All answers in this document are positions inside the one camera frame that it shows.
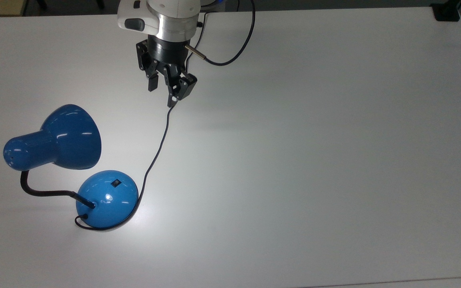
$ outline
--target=black flexible neck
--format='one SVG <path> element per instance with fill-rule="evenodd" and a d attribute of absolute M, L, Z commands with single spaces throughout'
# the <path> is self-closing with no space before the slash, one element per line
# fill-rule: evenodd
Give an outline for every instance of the black flexible neck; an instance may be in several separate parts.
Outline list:
<path fill-rule="evenodd" d="M 28 174 L 29 170 L 27 171 L 22 171 L 20 173 L 20 186 L 24 190 L 24 192 L 28 193 L 29 195 L 33 196 L 38 196 L 38 197 L 47 197 L 47 196 L 69 196 L 77 201 L 83 203 L 84 205 L 88 206 L 89 208 L 93 209 L 95 208 L 95 204 L 93 204 L 91 201 L 88 201 L 88 199 L 81 197 L 79 194 L 77 194 L 74 191 L 67 191 L 67 190 L 58 190 L 58 191 L 38 191 L 35 189 L 31 189 L 28 186 Z"/>

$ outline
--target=lamp switch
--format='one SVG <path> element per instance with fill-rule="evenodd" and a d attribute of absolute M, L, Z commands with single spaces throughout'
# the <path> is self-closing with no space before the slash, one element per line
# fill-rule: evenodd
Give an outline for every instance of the lamp switch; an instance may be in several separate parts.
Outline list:
<path fill-rule="evenodd" d="M 119 186 L 122 182 L 120 182 L 120 180 L 118 179 L 115 179 L 115 181 L 111 182 L 111 186 L 117 188 L 117 186 Z"/>

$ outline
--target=metal pin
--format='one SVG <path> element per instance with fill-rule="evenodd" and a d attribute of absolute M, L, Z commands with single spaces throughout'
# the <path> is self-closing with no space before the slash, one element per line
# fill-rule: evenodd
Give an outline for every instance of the metal pin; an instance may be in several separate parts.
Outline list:
<path fill-rule="evenodd" d="M 193 54 L 199 56 L 202 60 L 205 60 L 205 59 L 207 58 L 204 54 L 200 53 L 197 49 L 191 47 L 191 46 L 188 45 L 188 44 L 186 44 L 184 47 L 185 47 L 186 49 L 188 49 L 189 51 L 191 51 L 191 53 L 193 53 Z"/>

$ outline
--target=black cable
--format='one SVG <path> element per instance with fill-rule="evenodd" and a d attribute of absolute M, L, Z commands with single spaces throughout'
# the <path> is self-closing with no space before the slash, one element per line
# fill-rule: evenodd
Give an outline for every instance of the black cable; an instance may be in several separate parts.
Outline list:
<path fill-rule="evenodd" d="M 136 205 L 134 206 L 133 211 L 130 213 L 130 215 L 124 221 L 120 222 L 117 225 L 106 227 L 106 228 L 94 228 L 94 227 L 84 226 L 84 225 L 80 224 L 77 221 L 77 219 L 79 219 L 79 218 L 82 218 L 82 219 L 87 219 L 88 218 L 88 215 L 83 214 L 83 215 L 78 215 L 74 219 L 74 222 L 76 223 L 76 225 L 78 225 L 79 227 L 81 227 L 83 229 L 86 229 L 86 230 L 106 231 L 106 230 L 110 230 L 110 229 L 117 228 L 117 227 L 120 227 L 120 226 L 124 225 L 127 221 L 129 221 L 133 217 L 133 215 L 136 213 L 136 210 L 138 209 L 138 206 L 140 206 L 140 202 L 141 202 L 141 199 L 143 197 L 143 192 L 145 191 L 145 183 L 147 181 L 147 176 L 148 176 L 150 170 L 152 170 L 152 167 L 154 166 L 154 164 L 156 163 L 156 160 L 158 159 L 159 153 L 161 152 L 161 148 L 163 148 L 163 143 L 165 141 L 166 133 L 168 132 L 168 126 L 170 124 L 170 113 L 172 113 L 172 109 L 174 109 L 174 107 L 175 106 L 170 108 L 168 110 L 168 113 L 166 114 L 166 127 L 165 127 L 165 132 L 163 133 L 163 138 L 161 138 L 161 143 L 159 144 L 158 152 L 156 152 L 156 155 L 154 156 L 154 159 L 150 163 L 150 166 L 148 167 L 147 171 L 145 172 L 145 176 L 143 177 L 143 185 L 141 186 L 141 192 L 140 192 L 140 195 L 138 197 L 138 201 L 136 201 Z"/>
<path fill-rule="evenodd" d="M 211 11 L 211 12 L 208 12 L 208 13 L 205 13 L 204 14 L 204 20 L 202 21 L 202 30 L 200 30 L 200 36 L 199 36 L 199 40 L 197 40 L 197 44 L 195 45 L 195 49 L 198 48 L 199 44 L 200 44 L 200 40 L 202 40 L 202 36 L 204 35 L 204 29 L 205 29 L 205 18 L 208 14 L 211 14 L 211 13 L 215 13 L 216 11 Z M 188 65 L 190 64 L 190 58 L 193 56 L 193 52 L 191 52 L 190 56 L 188 56 L 186 58 L 186 73 L 188 73 Z"/>
<path fill-rule="evenodd" d="M 250 3 L 252 4 L 252 24 L 250 25 L 249 36 L 247 36 L 247 40 L 245 40 L 245 43 L 239 50 L 238 54 L 236 54 L 236 56 L 234 56 L 231 60 L 227 62 L 223 62 L 223 63 L 214 62 L 214 61 L 209 60 L 209 58 L 204 59 L 206 62 L 208 62 L 209 64 L 216 65 L 216 66 L 225 66 L 225 65 L 229 65 L 230 63 L 234 62 L 239 57 L 239 55 L 243 53 L 243 51 L 247 47 L 247 44 L 249 43 L 250 37 L 252 36 L 252 32 L 254 31 L 254 25 L 256 23 L 256 5 L 254 4 L 254 0 L 250 0 Z"/>

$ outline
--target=lamp shade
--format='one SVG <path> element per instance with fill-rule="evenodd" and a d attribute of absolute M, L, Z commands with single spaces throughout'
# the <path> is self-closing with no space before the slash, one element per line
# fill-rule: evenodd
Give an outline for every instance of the lamp shade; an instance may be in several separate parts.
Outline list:
<path fill-rule="evenodd" d="M 78 194 L 95 204 L 91 209 L 76 202 L 78 215 L 94 228 L 111 228 L 126 220 L 138 201 L 138 189 L 128 175 L 106 170 L 95 173 L 79 188 Z"/>
<path fill-rule="evenodd" d="M 92 117 L 80 106 L 56 109 L 39 131 L 10 139 L 3 157 L 11 168 L 27 171 L 53 162 L 68 169 L 95 166 L 101 155 L 101 138 Z"/>

